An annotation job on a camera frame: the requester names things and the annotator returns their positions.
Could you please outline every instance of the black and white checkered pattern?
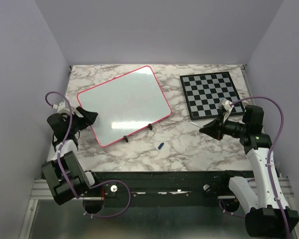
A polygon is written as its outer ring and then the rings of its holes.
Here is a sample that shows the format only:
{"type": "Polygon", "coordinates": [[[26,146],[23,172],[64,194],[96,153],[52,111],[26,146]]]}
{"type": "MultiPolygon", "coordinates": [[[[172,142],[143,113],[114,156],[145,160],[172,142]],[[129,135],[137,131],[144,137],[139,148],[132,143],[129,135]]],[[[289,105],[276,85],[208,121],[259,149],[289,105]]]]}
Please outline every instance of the black and white checkered pattern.
{"type": "MultiPolygon", "coordinates": [[[[180,80],[192,120],[214,118],[218,115],[218,103],[223,98],[232,102],[239,99],[229,72],[181,76],[180,80]]],[[[242,115],[243,112],[243,105],[238,104],[231,115],[242,115]]]]}

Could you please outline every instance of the black clip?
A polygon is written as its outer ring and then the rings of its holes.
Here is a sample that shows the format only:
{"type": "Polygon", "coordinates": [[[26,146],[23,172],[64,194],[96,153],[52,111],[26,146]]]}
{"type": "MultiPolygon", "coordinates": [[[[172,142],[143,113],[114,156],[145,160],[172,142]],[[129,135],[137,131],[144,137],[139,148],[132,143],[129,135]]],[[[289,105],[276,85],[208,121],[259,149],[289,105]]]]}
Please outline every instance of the black clip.
{"type": "Polygon", "coordinates": [[[152,126],[152,124],[151,124],[151,123],[149,123],[149,124],[148,124],[148,128],[149,128],[150,130],[152,130],[152,129],[153,129],[153,126],[152,126]]]}

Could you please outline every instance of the gray wall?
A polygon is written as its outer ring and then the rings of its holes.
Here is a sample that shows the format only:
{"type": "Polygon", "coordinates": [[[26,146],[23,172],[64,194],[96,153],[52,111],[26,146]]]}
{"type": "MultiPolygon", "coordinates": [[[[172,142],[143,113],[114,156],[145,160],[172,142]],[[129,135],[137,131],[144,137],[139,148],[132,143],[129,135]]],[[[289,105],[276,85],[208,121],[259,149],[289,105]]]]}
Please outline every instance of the gray wall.
{"type": "MultiPolygon", "coordinates": [[[[285,113],[275,160],[290,177],[299,207],[299,0],[283,2],[248,63],[247,76],[253,95],[272,97],[285,113]]],[[[271,103],[256,102],[265,109],[265,130],[273,137],[279,112],[271,103]]]]}
{"type": "Polygon", "coordinates": [[[282,0],[36,0],[71,64],[247,63],[282,0]]]}
{"type": "Polygon", "coordinates": [[[65,91],[67,63],[33,0],[0,0],[0,239],[18,238],[51,137],[47,91],[65,91]]]}

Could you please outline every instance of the table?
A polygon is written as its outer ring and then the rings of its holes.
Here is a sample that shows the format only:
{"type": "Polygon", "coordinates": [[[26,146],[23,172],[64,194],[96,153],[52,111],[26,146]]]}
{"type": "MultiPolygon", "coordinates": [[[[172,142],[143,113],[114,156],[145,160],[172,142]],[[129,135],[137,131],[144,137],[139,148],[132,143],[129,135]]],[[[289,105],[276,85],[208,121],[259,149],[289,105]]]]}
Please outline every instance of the table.
{"type": "MultiPolygon", "coordinates": [[[[66,97],[73,108],[77,94],[144,65],[73,66],[66,97]]],[[[150,65],[172,108],[172,115],[109,147],[98,145],[90,128],[81,132],[76,156],[84,170],[93,171],[219,171],[251,170],[238,139],[216,141],[190,124],[180,75],[229,71],[241,98],[248,91],[238,65],[150,65]],[[161,150],[157,147],[164,142],[161,150]]],[[[231,120],[239,121],[241,117],[231,120]]],[[[204,125],[211,120],[195,121],[204,125]]]]}

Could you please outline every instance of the white knob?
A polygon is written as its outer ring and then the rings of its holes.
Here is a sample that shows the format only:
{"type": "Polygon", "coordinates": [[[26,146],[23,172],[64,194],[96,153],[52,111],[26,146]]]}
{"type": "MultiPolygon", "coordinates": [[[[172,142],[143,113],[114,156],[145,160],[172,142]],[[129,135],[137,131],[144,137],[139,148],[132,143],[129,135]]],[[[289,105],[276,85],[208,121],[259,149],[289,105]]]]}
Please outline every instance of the white knob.
{"type": "Polygon", "coordinates": [[[118,187],[116,185],[111,186],[111,192],[115,193],[118,190],[118,187]]]}

